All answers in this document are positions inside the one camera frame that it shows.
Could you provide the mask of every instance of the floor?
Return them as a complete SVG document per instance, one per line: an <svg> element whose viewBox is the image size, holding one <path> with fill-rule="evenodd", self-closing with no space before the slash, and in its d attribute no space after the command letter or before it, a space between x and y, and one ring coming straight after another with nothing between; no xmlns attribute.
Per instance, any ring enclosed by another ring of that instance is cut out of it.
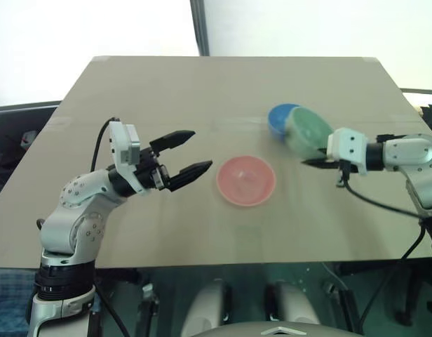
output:
<svg viewBox="0 0 432 337"><path fill-rule="evenodd" d="M364 272L343 277L350 289L353 289L362 312L382 277L389 269ZM187 309L198 290L214 278L228 282L233 291L232 322L264 320L264 286L279 279L284 279L304 289L324 325L339 327L335 317L338 312L326 296L322 285L326 281L335 283L320 263L252 264L202 267L167 267L145 270L151 277L160 299L160 312L155 337L176 337L180 335ZM393 320L396 308L403 305L402 293L405 290L406 271L396 275L383 293L378 297L365 323L365 335L378 336L432 336L432 314L426 310L426 301L432 300L432 287L425 284L414 325L404 327ZM129 331L135 333L139 317L137 304L141 298L138 286L117 284L112 300L117 312L127 324ZM116 325L109 317L104 318L104 336L117 336Z"/></svg>

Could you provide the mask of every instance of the table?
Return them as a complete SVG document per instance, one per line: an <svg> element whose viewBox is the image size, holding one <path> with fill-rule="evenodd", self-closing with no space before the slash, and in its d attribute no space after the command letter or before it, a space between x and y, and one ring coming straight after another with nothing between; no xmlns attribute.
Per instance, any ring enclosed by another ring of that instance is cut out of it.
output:
<svg viewBox="0 0 432 337"><path fill-rule="evenodd" d="M0 267L38 266L35 220L56 207L71 177L88 171L110 116L136 125L142 146L195 130L186 145L162 153L171 174L196 161L214 164L186 188L134 196L114 210L98 267L399 258L418 235L416 221L336 188L335 171L304 166L277 143L267 112L288 102L371 140L432 134L374 58L96 57L0 194ZM244 154L266 159L277 176L270 200L248 209L227 203L215 184L218 167ZM97 167L111 162L103 142ZM399 173L354 176L351 185L414 210ZM430 244L426 237L413 256L431 256Z"/></svg>

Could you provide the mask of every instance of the blue fabric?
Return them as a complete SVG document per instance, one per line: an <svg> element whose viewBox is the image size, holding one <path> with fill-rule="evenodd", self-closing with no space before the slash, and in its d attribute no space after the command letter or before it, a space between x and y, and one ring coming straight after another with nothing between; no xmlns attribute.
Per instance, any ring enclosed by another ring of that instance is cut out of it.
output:
<svg viewBox="0 0 432 337"><path fill-rule="evenodd" d="M25 310L34 286L34 271L0 269L0 337L25 336Z"/></svg>

